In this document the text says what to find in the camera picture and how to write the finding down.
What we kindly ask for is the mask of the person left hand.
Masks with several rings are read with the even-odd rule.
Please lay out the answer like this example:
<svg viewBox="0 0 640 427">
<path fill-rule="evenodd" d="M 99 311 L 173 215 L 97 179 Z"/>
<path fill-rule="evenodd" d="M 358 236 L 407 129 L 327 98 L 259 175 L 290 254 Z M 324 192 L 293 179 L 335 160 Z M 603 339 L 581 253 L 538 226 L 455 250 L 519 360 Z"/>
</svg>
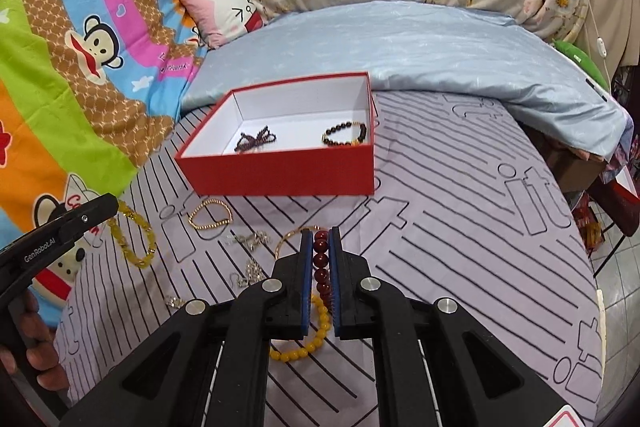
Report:
<svg viewBox="0 0 640 427">
<path fill-rule="evenodd" d="M 64 391 L 70 383 L 53 346 L 52 331 L 38 313 L 38 301 L 31 291 L 25 291 L 22 303 L 24 311 L 18 318 L 17 325 L 21 333 L 35 343 L 26 349 L 26 359 L 38 372 L 40 387 L 47 391 Z"/>
</svg>

